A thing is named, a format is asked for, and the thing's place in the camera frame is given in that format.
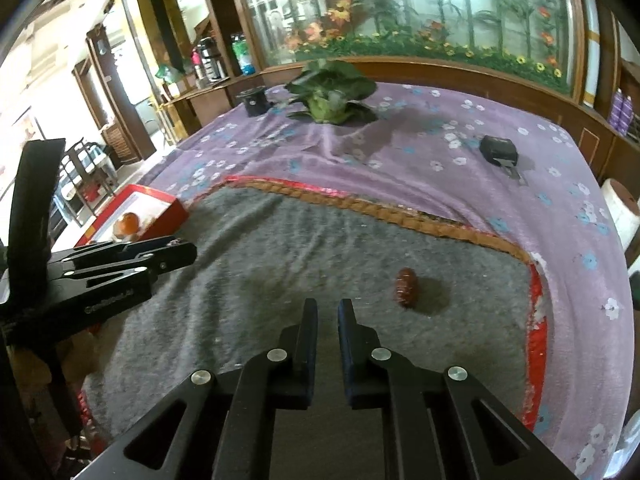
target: floral bedsheet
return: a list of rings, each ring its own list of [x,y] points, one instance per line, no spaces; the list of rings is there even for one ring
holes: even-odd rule
[[[281,87],[270,89],[283,101]],[[235,108],[182,142],[142,184],[187,204],[230,174],[299,180],[464,222],[529,252],[548,330],[534,432],[581,479],[602,477],[631,383],[633,319],[622,246],[600,189],[559,125],[460,92],[379,84],[365,126],[306,124],[276,106]],[[484,135],[511,139],[525,183],[488,164]]]

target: brown sausage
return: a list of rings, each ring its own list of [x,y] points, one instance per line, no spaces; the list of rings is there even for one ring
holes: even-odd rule
[[[418,300],[418,277],[413,269],[400,269],[396,276],[396,300],[402,306],[411,308]]]

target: gray felt mat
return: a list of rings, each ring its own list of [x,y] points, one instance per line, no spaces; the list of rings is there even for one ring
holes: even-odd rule
[[[103,371],[84,386],[111,435],[193,370],[224,372],[272,348],[307,297],[319,306],[314,404],[278,412],[273,480],[383,478],[380,415],[344,400],[340,298],[385,346],[433,370],[463,365],[520,412],[529,269],[511,256],[254,189],[201,200],[179,235],[197,244],[194,265],[163,276],[150,301],[100,333]],[[393,301],[401,267],[420,276],[415,310]]]

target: red tray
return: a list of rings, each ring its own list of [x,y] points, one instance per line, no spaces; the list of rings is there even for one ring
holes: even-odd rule
[[[136,213],[140,221],[150,223],[140,233],[139,240],[174,234],[189,217],[186,209],[173,195],[139,184],[129,184],[107,204],[107,207],[87,228],[75,247],[111,240],[114,222],[126,212]]]

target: black cylinder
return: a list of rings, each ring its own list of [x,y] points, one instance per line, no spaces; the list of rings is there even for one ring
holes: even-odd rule
[[[269,111],[269,108],[271,108],[271,103],[267,101],[264,89],[264,86],[249,88],[236,96],[237,99],[240,99],[244,103],[244,108],[249,117],[257,117],[258,115],[265,114]]]

